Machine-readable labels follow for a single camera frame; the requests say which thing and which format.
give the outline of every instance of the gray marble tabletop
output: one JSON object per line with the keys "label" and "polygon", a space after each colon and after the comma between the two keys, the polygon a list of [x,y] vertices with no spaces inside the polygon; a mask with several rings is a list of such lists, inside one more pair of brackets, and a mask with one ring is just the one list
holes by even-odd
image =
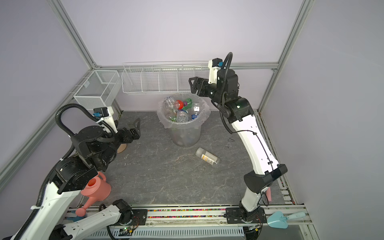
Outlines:
{"label": "gray marble tabletop", "polygon": [[[225,130],[218,112],[211,112],[192,147],[175,145],[156,112],[123,112],[119,127],[136,118],[141,118],[141,137],[109,165],[105,175],[112,191],[103,203],[239,203],[246,189],[243,176],[252,171],[252,164],[240,137]],[[199,147],[221,158],[220,166],[212,168],[198,158]],[[285,203],[276,181],[271,193],[270,204]]]}

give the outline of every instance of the beige round object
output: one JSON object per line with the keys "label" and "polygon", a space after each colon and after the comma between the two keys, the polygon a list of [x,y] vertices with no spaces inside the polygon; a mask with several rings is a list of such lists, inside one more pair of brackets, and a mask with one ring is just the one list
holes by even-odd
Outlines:
{"label": "beige round object", "polygon": [[126,148],[127,148],[127,144],[126,144],[126,143],[122,143],[122,144],[120,144],[120,147],[118,148],[118,153],[121,153],[121,152],[124,151]]}

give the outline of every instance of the wire shelf rack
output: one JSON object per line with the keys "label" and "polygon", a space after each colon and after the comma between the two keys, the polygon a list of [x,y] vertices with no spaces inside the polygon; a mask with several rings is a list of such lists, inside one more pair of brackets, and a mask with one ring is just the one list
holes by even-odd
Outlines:
{"label": "wire shelf rack", "polygon": [[73,97],[87,110],[108,107],[112,105],[121,85],[116,70],[94,70]]}
{"label": "wire shelf rack", "polygon": [[189,78],[209,77],[206,62],[168,65],[124,65],[122,91],[127,94],[190,92]]}

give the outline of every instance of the trash bin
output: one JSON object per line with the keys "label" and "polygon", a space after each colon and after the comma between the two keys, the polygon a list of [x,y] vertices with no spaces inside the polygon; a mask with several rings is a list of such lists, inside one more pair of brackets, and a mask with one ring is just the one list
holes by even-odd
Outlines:
{"label": "trash bin", "polygon": [[206,101],[201,97],[190,93],[179,93],[172,96],[175,100],[185,100],[187,98],[192,99],[193,103],[200,103],[199,116],[188,122],[172,122],[166,119],[164,109],[164,101],[159,102],[157,109],[157,116],[160,122],[164,125],[164,128],[168,128],[172,141],[180,147],[190,147],[197,143],[200,138],[201,125],[207,120],[211,111]]}

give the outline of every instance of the white label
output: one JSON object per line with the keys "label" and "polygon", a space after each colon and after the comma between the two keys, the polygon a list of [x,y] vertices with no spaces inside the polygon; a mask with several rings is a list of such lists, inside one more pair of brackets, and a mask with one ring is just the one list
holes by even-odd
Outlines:
{"label": "white label", "polygon": [[85,83],[84,83],[84,87],[87,88],[89,86],[90,82],[87,80]]}
{"label": "white label", "polygon": [[201,159],[203,159],[204,161],[206,161],[207,163],[213,165],[215,163],[214,160],[212,160],[211,158],[207,157],[206,155],[202,154],[201,155]]}

